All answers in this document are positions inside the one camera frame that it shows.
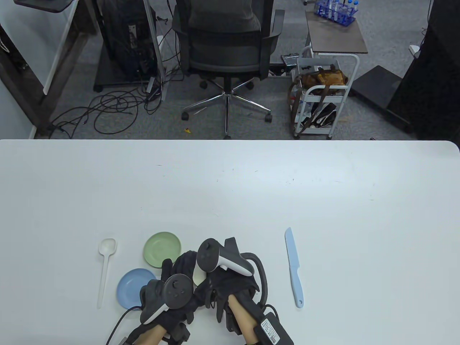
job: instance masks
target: mesh backrest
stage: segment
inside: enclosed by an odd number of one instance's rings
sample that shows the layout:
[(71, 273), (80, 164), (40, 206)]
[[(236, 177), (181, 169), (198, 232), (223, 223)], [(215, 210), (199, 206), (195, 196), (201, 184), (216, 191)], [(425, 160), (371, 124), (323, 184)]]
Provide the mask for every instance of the mesh backrest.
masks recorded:
[(189, 26), (213, 33), (260, 31), (264, 0), (190, 0)]

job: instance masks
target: blue plate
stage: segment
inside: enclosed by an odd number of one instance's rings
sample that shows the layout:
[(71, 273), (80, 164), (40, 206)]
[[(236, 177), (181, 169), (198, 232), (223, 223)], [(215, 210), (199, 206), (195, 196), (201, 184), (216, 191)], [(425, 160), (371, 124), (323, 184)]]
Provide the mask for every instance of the blue plate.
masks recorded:
[(118, 283), (116, 297), (123, 308), (129, 309), (141, 305), (139, 292), (141, 287), (156, 279), (155, 275), (145, 268), (136, 268), (126, 273)]

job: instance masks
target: blue test tube rack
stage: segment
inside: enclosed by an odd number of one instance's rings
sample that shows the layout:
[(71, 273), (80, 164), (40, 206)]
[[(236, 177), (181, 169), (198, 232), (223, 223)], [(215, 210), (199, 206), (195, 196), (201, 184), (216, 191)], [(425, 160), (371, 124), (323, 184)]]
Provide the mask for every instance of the blue test tube rack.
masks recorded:
[(319, 0), (315, 4), (315, 14), (343, 26), (348, 26), (355, 21), (356, 12), (358, 10), (353, 6), (342, 4), (341, 1), (337, 3), (334, 0)]

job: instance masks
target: white plastic spoon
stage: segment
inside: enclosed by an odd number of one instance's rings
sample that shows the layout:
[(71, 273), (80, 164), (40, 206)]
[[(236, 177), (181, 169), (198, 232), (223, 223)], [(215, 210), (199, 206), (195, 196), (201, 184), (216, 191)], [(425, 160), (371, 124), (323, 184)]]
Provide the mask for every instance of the white plastic spoon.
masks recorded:
[(105, 279), (107, 277), (107, 267), (109, 266), (109, 256), (115, 253), (116, 241), (113, 238), (106, 238), (99, 244), (99, 252), (104, 256), (102, 268), (101, 286), (99, 287), (98, 309), (101, 309), (102, 299), (104, 298)]

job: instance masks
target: green plate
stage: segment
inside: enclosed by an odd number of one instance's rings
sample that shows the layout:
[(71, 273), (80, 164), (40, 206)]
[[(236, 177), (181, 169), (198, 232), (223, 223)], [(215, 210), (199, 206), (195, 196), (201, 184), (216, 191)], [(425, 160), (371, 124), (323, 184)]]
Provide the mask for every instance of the green plate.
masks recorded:
[(144, 259), (149, 265), (161, 268), (164, 259), (174, 263), (181, 251), (180, 241), (170, 232), (158, 232), (147, 240), (144, 246)]

